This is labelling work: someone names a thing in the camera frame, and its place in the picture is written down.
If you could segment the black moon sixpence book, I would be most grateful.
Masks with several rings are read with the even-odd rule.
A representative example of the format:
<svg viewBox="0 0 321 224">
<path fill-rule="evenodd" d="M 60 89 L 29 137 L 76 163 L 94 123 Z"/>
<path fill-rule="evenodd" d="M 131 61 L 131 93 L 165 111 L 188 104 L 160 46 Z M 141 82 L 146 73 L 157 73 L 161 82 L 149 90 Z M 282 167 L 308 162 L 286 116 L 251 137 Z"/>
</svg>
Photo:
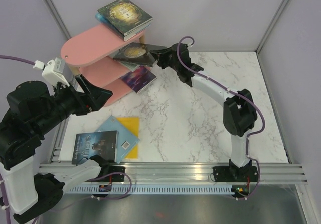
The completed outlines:
<svg viewBox="0 0 321 224">
<path fill-rule="evenodd" d="M 150 52 L 165 48 L 165 46 L 132 42 L 121 48 L 113 60 L 153 67 L 157 60 Z"/>
</svg>

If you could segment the purple Robinson Crusoe book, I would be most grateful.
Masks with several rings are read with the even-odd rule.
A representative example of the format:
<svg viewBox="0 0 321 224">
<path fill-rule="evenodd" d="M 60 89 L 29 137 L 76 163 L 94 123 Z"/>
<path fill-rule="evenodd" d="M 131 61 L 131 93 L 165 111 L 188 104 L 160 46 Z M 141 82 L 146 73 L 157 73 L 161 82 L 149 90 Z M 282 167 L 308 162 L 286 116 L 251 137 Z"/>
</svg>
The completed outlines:
<svg viewBox="0 0 321 224">
<path fill-rule="evenodd" d="M 129 72 L 121 80 L 131 88 L 135 93 L 142 92 L 146 87 L 151 85 L 157 77 L 149 71 L 148 68 L 141 66 L 134 72 Z"/>
</svg>

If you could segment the light blue book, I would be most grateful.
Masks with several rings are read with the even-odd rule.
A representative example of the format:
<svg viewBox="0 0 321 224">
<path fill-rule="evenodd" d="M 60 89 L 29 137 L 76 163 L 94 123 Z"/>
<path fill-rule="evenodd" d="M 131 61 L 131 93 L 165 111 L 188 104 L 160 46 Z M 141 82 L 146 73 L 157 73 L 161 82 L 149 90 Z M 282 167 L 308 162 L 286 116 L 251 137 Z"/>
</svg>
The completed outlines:
<svg viewBox="0 0 321 224">
<path fill-rule="evenodd" d="M 104 121 L 96 132 L 117 131 L 116 158 L 115 162 L 120 164 L 133 147 L 139 143 L 140 139 L 126 128 L 117 117 L 111 115 Z"/>
</svg>

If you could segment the green forest cover book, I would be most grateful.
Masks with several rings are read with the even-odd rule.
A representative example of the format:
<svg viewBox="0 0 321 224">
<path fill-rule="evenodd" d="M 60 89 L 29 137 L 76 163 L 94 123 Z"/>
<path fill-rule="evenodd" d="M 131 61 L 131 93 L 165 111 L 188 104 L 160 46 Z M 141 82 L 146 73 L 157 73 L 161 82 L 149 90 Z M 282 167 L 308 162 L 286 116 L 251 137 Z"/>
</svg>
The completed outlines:
<svg viewBox="0 0 321 224">
<path fill-rule="evenodd" d="M 153 20 L 149 13 L 131 0 L 115 0 L 99 8 L 97 12 L 124 35 Z"/>
</svg>

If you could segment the teal ocean cover book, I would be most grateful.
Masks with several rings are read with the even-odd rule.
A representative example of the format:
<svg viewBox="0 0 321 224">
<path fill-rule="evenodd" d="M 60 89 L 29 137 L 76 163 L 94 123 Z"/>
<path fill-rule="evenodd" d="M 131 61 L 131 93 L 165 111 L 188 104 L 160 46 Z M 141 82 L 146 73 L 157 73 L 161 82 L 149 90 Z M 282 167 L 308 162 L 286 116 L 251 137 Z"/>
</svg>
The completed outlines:
<svg viewBox="0 0 321 224">
<path fill-rule="evenodd" d="M 113 31 L 119 38 L 121 38 L 125 42 L 128 41 L 129 39 L 133 38 L 138 33 L 142 32 L 144 29 L 146 29 L 148 26 L 151 25 L 151 23 L 146 23 L 142 27 L 138 27 L 136 30 L 131 31 L 127 35 L 124 35 L 114 25 L 112 25 L 104 16 L 102 16 L 100 13 L 96 13 L 95 18 L 100 23 L 102 23 L 107 28 L 109 28 L 111 31 Z"/>
</svg>

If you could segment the pale grey-green book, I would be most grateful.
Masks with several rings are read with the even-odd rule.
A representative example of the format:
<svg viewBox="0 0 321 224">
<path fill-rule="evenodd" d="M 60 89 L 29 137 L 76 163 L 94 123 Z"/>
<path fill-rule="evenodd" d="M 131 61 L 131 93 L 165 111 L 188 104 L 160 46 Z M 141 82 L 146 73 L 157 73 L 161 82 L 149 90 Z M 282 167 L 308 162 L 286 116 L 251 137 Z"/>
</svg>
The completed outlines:
<svg viewBox="0 0 321 224">
<path fill-rule="evenodd" d="M 126 61 L 118 61 L 122 66 L 126 67 L 127 69 L 129 69 L 131 72 L 136 71 L 140 65 L 137 63 L 131 63 L 131 62 L 126 62 Z"/>
</svg>

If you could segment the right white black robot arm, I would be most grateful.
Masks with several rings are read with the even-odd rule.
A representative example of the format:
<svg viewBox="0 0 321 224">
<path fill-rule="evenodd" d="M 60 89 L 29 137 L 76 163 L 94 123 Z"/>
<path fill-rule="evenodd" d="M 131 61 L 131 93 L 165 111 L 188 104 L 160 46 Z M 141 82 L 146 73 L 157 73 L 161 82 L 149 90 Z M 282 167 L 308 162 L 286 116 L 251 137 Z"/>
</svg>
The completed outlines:
<svg viewBox="0 0 321 224">
<path fill-rule="evenodd" d="M 182 83 L 200 90 L 223 108 L 223 125 L 231 136 L 232 146 L 229 175 L 236 181 L 242 180 L 252 168 L 248 137 L 257 120 L 251 93 L 247 89 L 233 92 L 211 80 L 203 67 L 191 61 L 186 44 L 150 53 L 161 69 L 171 68 Z"/>
</svg>

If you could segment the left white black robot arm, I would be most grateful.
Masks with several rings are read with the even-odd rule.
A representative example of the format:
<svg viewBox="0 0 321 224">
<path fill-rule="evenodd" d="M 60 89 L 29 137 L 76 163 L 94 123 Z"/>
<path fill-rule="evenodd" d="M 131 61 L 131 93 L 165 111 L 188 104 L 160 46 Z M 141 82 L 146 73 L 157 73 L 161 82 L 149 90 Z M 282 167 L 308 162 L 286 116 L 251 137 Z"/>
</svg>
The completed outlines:
<svg viewBox="0 0 321 224">
<path fill-rule="evenodd" d="M 33 171 L 35 150 L 51 129 L 70 115 L 99 111 L 113 95 L 83 75 L 77 75 L 76 81 L 81 91 L 58 82 L 50 95 L 45 83 L 27 81 L 7 95 L 9 109 L 1 121 L 1 192 L 7 217 L 18 223 L 34 222 L 78 184 L 109 177 L 110 170 L 99 156 L 61 173 Z"/>
</svg>

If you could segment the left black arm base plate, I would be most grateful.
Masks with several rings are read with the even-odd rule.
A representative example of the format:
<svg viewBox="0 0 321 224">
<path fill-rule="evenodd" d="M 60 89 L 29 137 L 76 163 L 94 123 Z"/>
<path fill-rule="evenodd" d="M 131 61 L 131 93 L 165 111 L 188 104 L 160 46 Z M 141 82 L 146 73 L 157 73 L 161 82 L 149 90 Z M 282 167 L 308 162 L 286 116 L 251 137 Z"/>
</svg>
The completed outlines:
<svg viewBox="0 0 321 224">
<path fill-rule="evenodd" d="M 99 174 L 99 177 L 105 176 L 107 174 L 113 173 L 111 176 L 105 177 L 99 182 L 107 182 L 108 184 L 112 184 L 113 182 L 122 182 L 124 180 L 124 176 L 121 174 L 115 174 L 115 172 L 125 172 L 125 167 L 121 166 L 107 166 L 102 169 Z"/>
</svg>

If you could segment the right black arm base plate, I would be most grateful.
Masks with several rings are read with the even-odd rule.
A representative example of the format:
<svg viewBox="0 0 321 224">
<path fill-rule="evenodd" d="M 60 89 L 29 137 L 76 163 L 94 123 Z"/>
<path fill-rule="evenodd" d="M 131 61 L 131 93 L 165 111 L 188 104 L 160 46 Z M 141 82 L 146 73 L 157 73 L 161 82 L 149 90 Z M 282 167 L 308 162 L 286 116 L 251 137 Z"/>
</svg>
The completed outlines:
<svg viewBox="0 0 321 224">
<path fill-rule="evenodd" d="M 258 181 L 258 170 L 256 166 L 251 166 L 245 171 L 239 171 L 229 166 L 214 166 L 213 174 L 215 182 L 252 183 Z"/>
</svg>

